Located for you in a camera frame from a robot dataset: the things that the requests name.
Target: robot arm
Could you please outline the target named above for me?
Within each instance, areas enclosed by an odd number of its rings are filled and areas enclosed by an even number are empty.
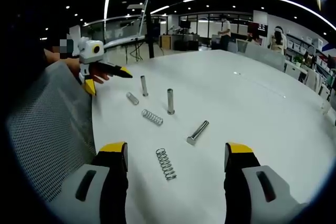
[[[90,40],[87,37],[80,38],[78,42],[80,72],[79,79],[84,84],[85,90],[92,95],[96,95],[96,87],[90,69],[95,67],[101,72],[110,76],[120,76],[132,78],[132,75],[125,67],[120,67],[103,61],[104,44],[99,40]]]

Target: human hand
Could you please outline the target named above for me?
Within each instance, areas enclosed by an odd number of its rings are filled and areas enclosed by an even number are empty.
[[[103,84],[104,83],[103,80],[105,81],[110,80],[109,76],[106,73],[100,71],[99,68],[96,67],[95,63],[90,64],[89,71],[92,79],[97,83]]]

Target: white round table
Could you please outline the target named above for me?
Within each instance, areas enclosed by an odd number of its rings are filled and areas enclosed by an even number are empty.
[[[92,101],[96,150],[128,143],[126,216],[132,223],[224,223],[226,142],[248,145],[299,202],[311,200],[335,158],[335,111],[322,115],[323,100],[283,72],[220,50],[187,52],[128,65],[133,79],[113,77],[96,85]],[[145,75],[148,97],[140,76]],[[175,114],[167,114],[167,89]],[[134,106],[131,92],[139,99]],[[141,111],[162,117],[156,126]],[[191,146],[186,139],[209,126]],[[167,181],[155,151],[165,148],[177,178]]]

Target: metal spring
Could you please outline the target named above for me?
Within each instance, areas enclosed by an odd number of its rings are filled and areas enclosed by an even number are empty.
[[[161,124],[163,124],[163,119],[161,117],[153,114],[152,112],[150,112],[148,110],[143,110],[142,111],[142,116],[144,118],[147,118],[152,123],[155,123],[157,126],[160,126]]]
[[[155,153],[159,159],[160,166],[166,179],[171,180],[176,178],[177,175],[175,174],[174,168],[169,161],[166,150],[164,148],[160,148],[157,149]]]

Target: metal pin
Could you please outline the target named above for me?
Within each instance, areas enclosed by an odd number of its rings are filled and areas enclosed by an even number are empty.
[[[192,134],[187,138],[187,142],[190,143],[191,145],[195,145],[196,139],[204,131],[204,129],[208,126],[208,124],[209,124],[208,121],[204,121],[204,123],[202,123],[202,125],[198,127],[198,129],[194,132],[194,134]]]
[[[175,113],[173,90],[168,89],[167,94],[168,94],[168,110],[167,110],[167,112],[168,112],[169,115],[173,115]]]
[[[134,105],[138,105],[139,104],[139,100],[131,93],[128,92],[126,94],[126,97],[134,104]]]
[[[142,95],[148,96],[145,76],[141,76]]]

